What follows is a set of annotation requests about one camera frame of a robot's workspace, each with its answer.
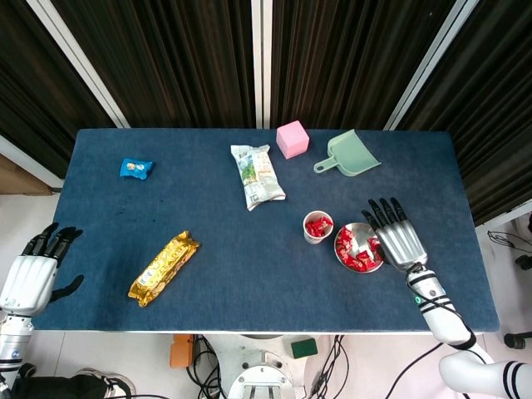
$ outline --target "dustpan handle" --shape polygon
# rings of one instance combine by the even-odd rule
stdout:
[[[321,162],[318,162],[316,165],[314,165],[314,171],[316,173],[322,173],[325,170],[329,170],[336,165],[338,165],[338,163],[333,157],[327,158],[326,160],[322,160]]]

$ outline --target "pink cube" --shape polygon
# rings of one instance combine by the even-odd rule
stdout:
[[[308,148],[308,134],[299,121],[278,127],[276,141],[286,159],[300,155]]]

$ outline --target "robotic arm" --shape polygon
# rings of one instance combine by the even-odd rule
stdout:
[[[52,291],[57,270],[81,230],[67,227],[50,239],[58,224],[48,226],[17,256],[7,275],[0,307],[6,313],[0,322],[0,398],[10,397],[27,343],[33,332],[32,317],[60,298],[76,291],[83,282],[78,275],[65,288]]]
[[[532,398],[532,366],[518,362],[493,363],[475,334],[455,310],[436,274],[426,268],[428,255],[406,217],[401,204],[392,198],[393,208],[380,199],[382,208],[369,200],[373,214],[363,210],[381,242],[385,260],[406,274],[406,285],[434,337],[459,352],[440,360],[444,383],[457,392],[477,392],[508,397]]]

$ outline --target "black curtain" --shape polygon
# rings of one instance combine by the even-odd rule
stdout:
[[[477,224],[532,197],[532,2],[481,2],[398,127],[452,134]]]
[[[381,129],[453,3],[274,1],[272,126]]]
[[[53,0],[132,127],[255,127],[249,0]]]
[[[0,2],[0,135],[59,177],[76,133],[113,126],[26,2]]]

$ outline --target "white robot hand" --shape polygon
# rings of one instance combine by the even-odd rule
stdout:
[[[83,282],[83,276],[78,275],[67,287],[52,291],[61,261],[72,241],[82,233],[75,227],[67,227],[57,232],[48,244],[57,226],[54,223],[45,228],[13,262],[0,296],[0,308],[5,313],[31,318],[50,302],[76,291]]]
[[[0,322],[0,399],[10,397],[9,388],[15,382],[33,333],[32,317],[50,302],[76,291],[83,282],[83,276],[78,275],[65,288],[52,291],[61,261],[72,241],[82,233],[67,227],[48,243],[56,228],[57,223],[51,224],[26,245],[9,269],[0,294],[0,308],[7,313]]]

